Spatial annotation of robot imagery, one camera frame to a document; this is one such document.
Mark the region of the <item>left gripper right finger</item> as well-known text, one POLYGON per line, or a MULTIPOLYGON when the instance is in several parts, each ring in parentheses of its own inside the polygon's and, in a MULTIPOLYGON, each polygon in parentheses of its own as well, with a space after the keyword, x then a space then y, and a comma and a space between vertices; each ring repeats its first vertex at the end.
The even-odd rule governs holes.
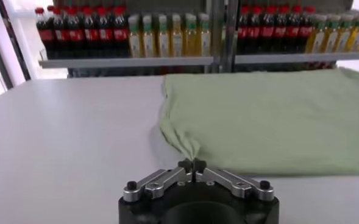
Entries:
POLYGON ((254 197, 261 201, 274 199, 274 188, 270 182, 265 180, 259 182, 227 170, 208 168, 205 161, 198 159, 193 161, 193 176, 198 182, 217 183, 237 198, 254 197))

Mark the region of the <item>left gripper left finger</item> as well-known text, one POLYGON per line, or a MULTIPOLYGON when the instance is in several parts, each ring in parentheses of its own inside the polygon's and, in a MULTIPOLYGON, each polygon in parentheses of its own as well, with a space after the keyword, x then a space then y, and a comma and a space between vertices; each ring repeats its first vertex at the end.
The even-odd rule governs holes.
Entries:
POLYGON ((133 203, 139 201, 144 195, 151 199, 160 198, 173 184, 191 181, 192 168, 193 163, 185 159, 179 161, 175 169, 159 169, 140 181, 128 181, 123 189, 123 200, 133 203))

